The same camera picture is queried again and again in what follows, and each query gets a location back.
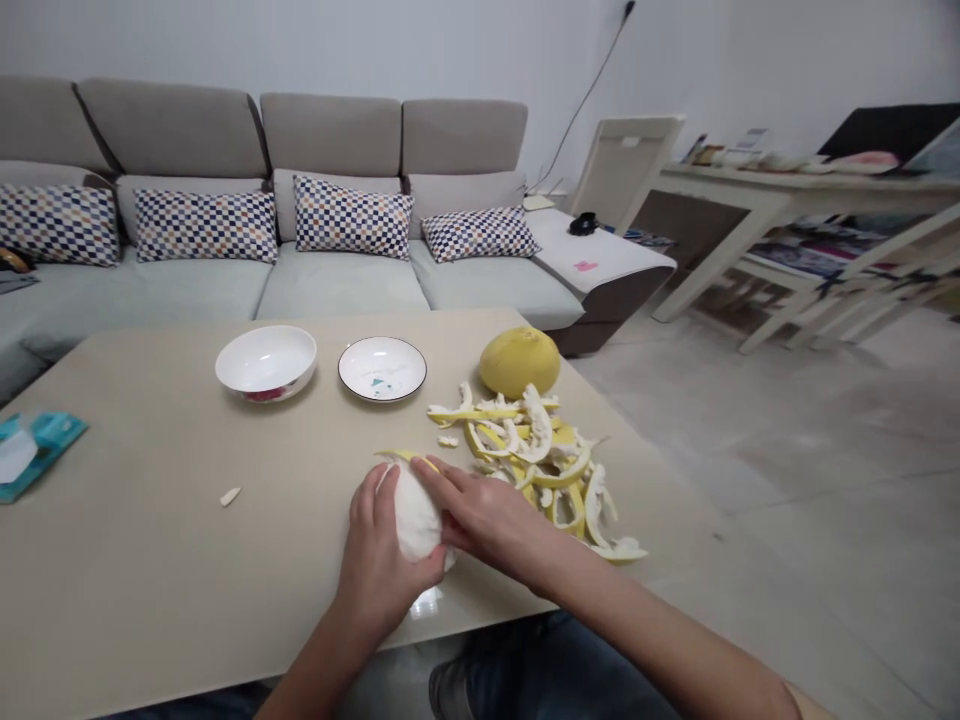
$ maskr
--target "beige table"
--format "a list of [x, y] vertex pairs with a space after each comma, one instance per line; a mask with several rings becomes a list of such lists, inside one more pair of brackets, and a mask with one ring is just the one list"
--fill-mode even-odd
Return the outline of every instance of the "beige table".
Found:
[[748, 213], [653, 312], [661, 322], [677, 318], [771, 228], [802, 215], [913, 213], [942, 216], [933, 234], [953, 221], [960, 182], [857, 175], [750, 172], [668, 163], [654, 190], [743, 208]]
[[[318, 372], [287, 403], [252, 405], [217, 384], [214, 359], [246, 323], [95, 335], [5, 409], [4, 419], [69, 411], [90, 429], [0, 507], [0, 716], [89, 717], [284, 672], [333, 596], [348, 501], [373, 453], [465, 464], [463, 447], [437, 447], [426, 406], [456, 404], [465, 378], [478, 387], [484, 345], [523, 321], [485, 310], [293, 324], [316, 337]], [[376, 334], [427, 359], [407, 402], [370, 405], [340, 384], [341, 351]], [[585, 435], [612, 437], [598, 454], [617, 535], [650, 552], [625, 572], [669, 579], [739, 552], [715, 511], [566, 363], [556, 392]], [[388, 646], [550, 607], [470, 558], [441, 589], [438, 615], [408, 618]]]

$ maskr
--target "teal tissue package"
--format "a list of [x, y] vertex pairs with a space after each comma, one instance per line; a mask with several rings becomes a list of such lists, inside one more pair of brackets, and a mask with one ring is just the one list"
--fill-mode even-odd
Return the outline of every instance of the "teal tissue package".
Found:
[[[87, 424], [83, 420], [69, 413], [42, 413], [30, 425], [30, 432], [37, 443], [37, 454], [16, 480], [0, 484], [0, 503], [9, 504], [16, 500], [86, 429]], [[20, 430], [20, 415], [17, 414], [0, 425], [0, 443]]]

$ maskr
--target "blue and white checkered pillow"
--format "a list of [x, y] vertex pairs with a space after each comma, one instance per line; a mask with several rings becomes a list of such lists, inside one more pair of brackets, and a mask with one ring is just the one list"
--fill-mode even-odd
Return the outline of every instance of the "blue and white checkered pillow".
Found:
[[437, 262], [468, 257], [532, 257], [542, 249], [522, 207], [492, 208], [424, 218], [423, 236]]
[[345, 250], [407, 260], [413, 198], [295, 175], [297, 250]]
[[137, 260], [277, 261], [273, 193], [198, 195], [136, 188]]
[[0, 247], [39, 262], [116, 267], [113, 193], [71, 185], [0, 185]]

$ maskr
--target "power cord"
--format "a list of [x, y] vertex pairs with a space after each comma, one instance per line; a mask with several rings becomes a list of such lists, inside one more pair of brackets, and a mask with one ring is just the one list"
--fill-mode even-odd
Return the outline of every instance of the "power cord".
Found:
[[597, 71], [597, 76], [593, 79], [593, 82], [590, 83], [590, 87], [587, 89], [587, 94], [583, 96], [583, 100], [580, 101], [580, 104], [577, 106], [576, 112], [573, 113], [573, 117], [570, 118], [570, 124], [567, 125], [567, 129], [563, 132], [563, 137], [560, 139], [560, 145], [557, 146], [557, 152], [553, 156], [553, 161], [550, 163], [550, 167], [547, 168], [547, 172], [540, 176], [540, 179], [534, 183], [533, 187], [530, 188], [530, 194], [540, 187], [540, 183], [549, 177], [550, 173], [553, 172], [553, 167], [557, 164], [557, 158], [560, 157], [560, 151], [563, 150], [563, 144], [567, 141], [567, 135], [570, 134], [571, 128], [573, 128], [573, 123], [577, 121], [577, 116], [580, 115], [580, 111], [583, 110], [583, 106], [587, 102], [587, 98], [590, 97], [590, 93], [593, 92], [593, 89], [597, 86], [597, 83], [600, 81], [600, 76], [603, 75], [604, 69], [607, 67], [607, 63], [610, 62], [610, 56], [613, 55], [613, 49], [617, 46], [617, 40], [620, 39], [620, 33], [623, 32], [623, 28], [627, 24], [627, 18], [630, 17], [630, 13], [633, 12], [633, 8], [636, 5], [636, 0], [630, 0], [626, 7], [623, 9], [623, 20], [620, 21], [620, 27], [617, 28], [617, 34], [613, 37], [613, 42], [610, 43], [610, 49], [607, 51], [607, 57], [604, 58], [603, 64], [600, 66], [600, 69]]

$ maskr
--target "finger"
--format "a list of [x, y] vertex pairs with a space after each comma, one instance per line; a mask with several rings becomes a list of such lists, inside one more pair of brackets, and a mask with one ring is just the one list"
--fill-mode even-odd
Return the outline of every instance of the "finger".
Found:
[[441, 508], [456, 512], [462, 507], [463, 498], [456, 485], [438, 473], [423, 458], [415, 457], [410, 461], [410, 469], [420, 478], [420, 484], [433, 501]]
[[476, 552], [476, 543], [470, 534], [464, 530], [463, 526], [457, 522], [457, 519], [450, 513], [443, 514], [443, 529], [440, 533], [440, 542], [444, 545], [450, 545], [463, 550], [471, 555]]
[[373, 505], [373, 524], [392, 530], [397, 534], [397, 483], [400, 480], [400, 466], [394, 465], [383, 476], [383, 482], [377, 490], [377, 499]]
[[460, 492], [466, 492], [467, 488], [474, 484], [473, 475], [468, 473], [466, 470], [461, 470], [455, 465], [445, 463], [443, 460], [438, 457], [434, 457], [433, 455], [427, 455], [427, 460], [436, 465], [440, 473], [447, 478], [447, 480], [452, 482]]
[[443, 580], [444, 565], [447, 559], [447, 548], [437, 545], [433, 552], [423, 560], [414, 563], [413, 571], [417, 582], [417, 592], [422, 593], [428, 588]]
[[373, 501], [377, 494], [377, 486], [383, 479], [383, 474], [387, 471], [387, 464], [380, 463], [374, 466], [367, 476], [360, 483], [356, 494], [353, 496], [353, 502], [356, 504], [356, 520], [368, 525], [373, 524]]

